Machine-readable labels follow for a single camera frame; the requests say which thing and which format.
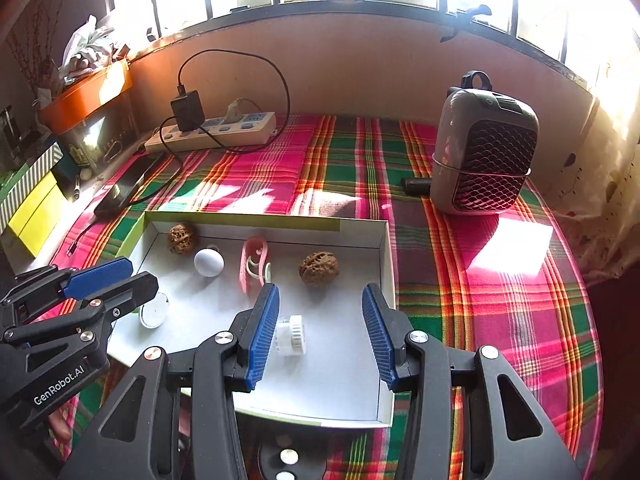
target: plaid blanket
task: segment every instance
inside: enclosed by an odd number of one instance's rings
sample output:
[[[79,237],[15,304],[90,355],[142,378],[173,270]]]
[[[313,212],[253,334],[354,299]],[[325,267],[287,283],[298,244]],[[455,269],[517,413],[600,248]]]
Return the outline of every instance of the plaid blanket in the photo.
[[[498,347],[533,391],[586,478],[602,418],[602,370],[588,298],[567,244],[531,184],[500,216],[445,216],[429,199],[405,196],[402,177],[431,174],[435,139],[436,129],[420,124],[293,117],[268,150],[242,156],[219,150],[189,153],[173,186],[91,228],[68,257],[66,248],[89,221],[90,206],[53,262],[87,267],[112,258],[145,208],[387,220],[398,305],[414,328],[456,348]],[[167,157],[139,195],[157,189],[175,168],[176,161]],[[66,302],[53,314],[71,307]],[[121,367],[113,367],[65,406],[74,441],[122,373]],[[453,397],[452,479],[462,475],[462,396],[457,391]],[[397,396],[391,428],[337,433],[325,479],[392,478],[407,411],[408,397]],[[241,424],[242,443],[250,476],[260,478],[256,432],[242,430],[260,421],[249,419]]]

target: walnut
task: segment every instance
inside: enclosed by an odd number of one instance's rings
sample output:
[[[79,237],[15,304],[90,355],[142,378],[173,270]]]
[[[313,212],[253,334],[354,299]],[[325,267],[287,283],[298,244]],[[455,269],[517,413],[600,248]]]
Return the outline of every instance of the walnut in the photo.
[[[328,285],[340,274],[338,260],[325,251],[310,254],[298,267],[300,278],[307,285]]]
[[[198,235],[193,227],[188,224],[178,224],[169,229],[169,250],[175,254],[184,254],[193,251],[198,242]]]

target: black cable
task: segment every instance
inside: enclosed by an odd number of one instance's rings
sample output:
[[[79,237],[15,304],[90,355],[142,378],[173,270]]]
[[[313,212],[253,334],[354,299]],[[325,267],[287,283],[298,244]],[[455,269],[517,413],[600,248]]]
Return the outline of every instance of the black cable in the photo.
[[[280,134],[284,131],[284,129],[287,127],[287,124],[289,123],[289,117],[290,117],[290,114],[291,114],[291,96],[289,94],[289,86],[287,85],[287,80],[285,79],[284,75],[282,75],[282,72],[280,71],[280,69],[276,66],[276,64],[273,61],[271,61],[271,60],[269,60],[269,59],[267,59],[267,58],[265,58],[263,56],[258,56],[257,54],[249,54],[248,52],[240,52],[239,50],[227,50],[225,48],[206,48],[205,50],[201,50],[199,52],[196,52],[192,56],[189,56],[184,61],[184,63],[181,65],[180,70],[178,70],[178,94],[180,94],[180,95],[185,95],[186,94],[186,90],[184,89],[184,86],[182,85],[182,69],[185,67],[185,65],[188,62],[190,62],[191,59],[193,59],[194,57],[199,56],[200,54],[204,54],[206,52],[226,52],[228,54],[237,54],[238,56],[255,57],[255,59],[260,59],[260,60],[262,60],[262,61],[264,61],[266,63],[269,63],[269,65],[271,65],[271,67],[280,76],[280,80],[282,81],[282,86],[284,87],[284,93],[287,96],[287,114],[285,115],[284,122],[282,123],[282,126],[280,127],[278,132],[273,137],[271,137],[271,139],[267,140],[267,142],[265,142],[263,145],[258,146],[257,148],[252,148],[250,150],[236,150],[234,148],[231,148],[229,146],[225,146],[224,144],[222,144],[222,142],[217,140],[213,135],[211,135],[201,125],[194,123],[189,118],[180,117],[180,120],[189,121],[191,124],[193,124],[193,126],[195,128],[199,129],[204,134],[207,134],[220,148],[224,148],[225,150],[227,150],[228,152],[231,152],[231,153],[237,153],[238,155],[241,155],[243,153],[255,153],[255,152],[258,152],[259,150],[262,150],[262,149],[266,148],[267,146],[269,146],[274,140],[276,140],[280,136]],[[162,139],[162,129],[160,129],[160,140],[162,140],[162,143],[166,146],[166,144],[164,143],[164,140]]]
[[[171,148],[169,148],[169,146],[167,145],[167,143],[166,143],[166,142],[164,142],[164,139],[162,138],[162,129],[164,128],[164,125],[165,125],[168,121],[170,121],[171,119],[177,119],[177,117],[176,117],[176,116],[167,117],[164,121],[162,121],[162,124],[160,124],[160,128],[159,128],[159,130],[158,130],[158,131],[159,131],[159,133],[160,133],[160,142],[162,142],[162,144],[163,144],[163,145],[164,145],[164,147],[167,149],[167,151],[168,151],[169,153],[171,153],[171,154],[176,158],[176,160],[180,163],[180,166],[178,167],[178,169],[177,169],[177,170],[175,170],[175,171],[174,171],[174,174],[172,174],[172,176],[171,176],[171,177],[169,177],[169,179],[168,179],[164,184],[162,184],[162,186],[160,186],[158,189],[156,189],[155,191],[152,191],[152,192],[151,192],[151,193],[149,193],[149,195],[147,195],[147,196],[143,196],[143,197],[141,197],[141,198],[139,198],[139,199],[137,199],[137,200],[134,200],[133,202],[129,202],[129,203],[128,203],[128,204],[126,204],[124,207],[128,207],[128,206],[130,206],[130,205],[136,205],[136,204],[139,204],[139,203],[141,203],[141,202],[146,202],[146,201],[147,201],[147,200],[149,200],[150,198],[155,197],[155,196],[156,196],[158,193],[160,193],[163,189],[166,189],[168,186],[170,186],[170,185],[174,182],[174,180],[175,180],[176,178],[178,178],[178,176],[179,176],[179,175],[180,175],[180,173],[182,172],[182,165],[183,165],[182,159],[177,155],[177,153],[175,153]]]
[[[227,50],[227,49],[224,49],[224,48],[206,48],[205,50],[201,50],[199,52],[196,52],[192,56],[189,56],[184,61],[184,63],[181,65],[180,70],[178,70],[178,93],[180,93],[180,95],[185,95],[185,93],[186,93],[185,89],[184,89],[184,86],[182,86],[182,69],[185,67],[185,65],[191,59],[193,59],[194,57],[199,56],[200,54],[204,54],[206,52],[226,52],[228,54],[237,54],[238,56],[255,57],[256,59],[260,59],[262,61],[265,61],[269,65],[271,65],[271,67],[278,73],[278,76],[280,76],[280,80],[282,81],[282,86],[284,87],[284,92],[285,92],[286,97],[287,97],[287,114],[285,116],[284,122],[282,123],[282,126],[280,126],[280,129],[278,130],[278,132],[273,137],[271,137],[271,139],[267,140],[267,142],[265,142],[263,145],[257,146],[256,148],[252,148],[250,150],[242,150],[242,149],[236,150],[234,148],[231,148],[229,146],[225,146],[224,144],[222,144],[222,142],[217,140],[216,137],[211,135],[209,133],[209,131],[204,129],[200,124],[194,123],[189,118],[180,117],[180,119],[181,120],[185,120],[185,121],[189,121],[191,124],[193,124],[194,127],[199,129],[204,134],[207,134],[211,138],[211,140],[213,140],[220,148],[223,148],[224,150],[227,150],[230,153],[236,153],[238,155],[242,155],[244,153],[255,153],[255,152],[258,152],[259,150],[263,150],[267,146],[271,145],[271,143],[273,143],[283,133],[284,129],[287,127],[287,124],[289,123],[290,114],[291,114],[291,96],[289,94],[289,86],[287,85],[287,80],[285,79],[285,77],[282,74],[282,72],[280,71],[280,69],[276,66],[276,64],[273,61],[271,61],[271,60],[269,60],[269,59],[267,59],[267,58],[265,58],[263,56],[258,56],[257,54],[249,54],[248,52],[240,52],[239,50]],[[133,202],[129,202],[129,203],[123,205],[122,208],[118,209],[117,211],[114,211],[114,213],[115,212],[120,212],[121,210],[123,210],[126,207],[129,207],[129,206],[132,206],[132,205],[136,205],[136,204],[139,204],[141,202],[146,202],[150,198],[153,198],[155,195],[160,193],[163,189],[166,189],[168,186],[170,186],[175,181],[175,179],[180,175],[180,173],[182,172],[182,166],[183,166],[182,159],[177,155],[177,153],[175,153],[171,148],[169,148],[167,143],[164,142],[164,137],[162,136],[162,129],[164,128],[164,125],[168,121],[170,121],[172,119],[176,119],[177,120],[178,116],[167,117],[160,124],[160,127],[158,128],[158,132],[159,132],[159,135],[160,135],[160,142],[162,142],[162,145],[166,148],[166,150],[169,153],[171,153],[178,160],[178,162],[180,163],[180,167],[158,189],[156,189],[155,191],[151,192],[147,196],[143,196],[143,197],[141,197],[141,198],[139,198],[137,200],[134,200]],[[87,225],[84,229],[82,229],[82,231],[80,231],[80,233],[78,234],[76,239],[71,243],[71,245],[69,246],[68,250],[66,251],[67,256],[71,256],[76,251],[76,249],[78,248],[78,242],[80,241],[80,238],[82,238],[82,236],[84,236],[84,234],[91,227],[93,227],[97,223],[97,221],[98,221],[98,218],[96,218],[94,216],[92,218],[91,222],[89,222],[89,225]]]
[[[160,132],[162,132],[162,128],[164,128],[164,125],[170,121],[171,119],[175,119],[175,116],[171,116],[171,117],[167,117],[164,121],[162,121],[162,124],[160,124]],[[150,198],[155,197],[158,193],[160,193],[163,189],[166,189],[168,186],[170,186],[174,180],[180,175],[180,173],[182,172],[182,159],[177,155],[177,153],[175,153],[171,148],[169,148],[169,146],[167,145],[166,142],[164,142],[164,139],[162,138],[162,135],[160,135],[160,141],[164,144],[165,148],[167,149],[167,151],[169,151],[169,153],[171,153],[180,163],[180,166],[178,167],[178,169],[176,171],[174,171],[174,174],[172,174],[171,177],[169,177],[169,179],[162,184],[162,186],[160,186],[158,189],[156,189],[155,191],[149,193],[149,195],[147,196],[143,196],[142,198],[139,198],[137,200],[133,200],[132,202],[123,204],[120,208],[116,209],[113,211],[114,215],[119,213],[120,211],[122,211],[124,208],[132,206],[132,205],[136,205],[139,204],[141,202],[146,202],[146,200],[149,200]],[[92,217],[91,221],[89,222],[89,224],[82,229],[82,231],[80,231],[78,233],[78,236],[74,239],[74,241],[71,243],[71,245],[69,246],[69,248],[66,250],[66,255],[67,256],[71,256],[73,253],[76,252],[76,249],[78,248],[78,242],[80,241],[80,238],[82,238],[86,232],[91,229],[91,227],[93,227],[94,225],[96,225],[98,223],[98,221],[100,220],[105,220],[104,218],[97,218],[95,215]]]

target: striped box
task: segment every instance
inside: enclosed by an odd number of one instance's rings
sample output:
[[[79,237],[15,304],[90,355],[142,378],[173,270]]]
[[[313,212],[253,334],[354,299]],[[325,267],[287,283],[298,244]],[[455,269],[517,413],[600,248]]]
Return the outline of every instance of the striped box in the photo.
[[[62,158],[62,150],[57,143],[52,144],[38,160],[27,170],[21,179],[11,188],[0,204],[0,235],[9,225],[29,193],[35,189],[44,176]]]

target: yellow box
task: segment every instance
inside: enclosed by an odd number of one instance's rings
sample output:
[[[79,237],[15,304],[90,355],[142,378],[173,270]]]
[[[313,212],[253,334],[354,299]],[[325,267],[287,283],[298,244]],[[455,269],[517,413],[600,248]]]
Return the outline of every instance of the yellow box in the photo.
[[[65,204],[65,197],[49,171],[9,220],[9,227],[33,256],[37,256],[60,220]]]

